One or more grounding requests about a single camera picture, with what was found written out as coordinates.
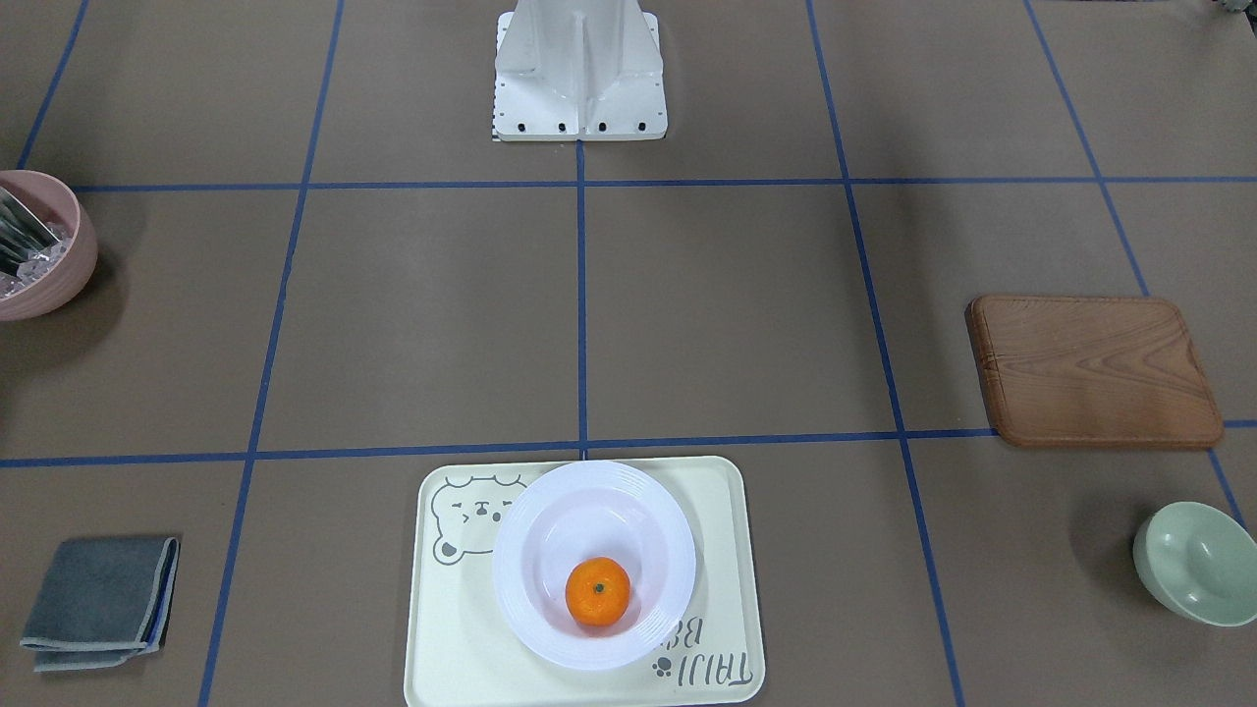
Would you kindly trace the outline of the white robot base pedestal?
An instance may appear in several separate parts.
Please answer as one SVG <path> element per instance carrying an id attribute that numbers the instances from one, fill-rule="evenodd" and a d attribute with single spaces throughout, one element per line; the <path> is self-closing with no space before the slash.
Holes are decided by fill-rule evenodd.
<path id="1" fill-rule="evenodd" d="M 519 1 L 495 40 L 493 138 L 667 135 L 659 20 L 637 1 Z"/>

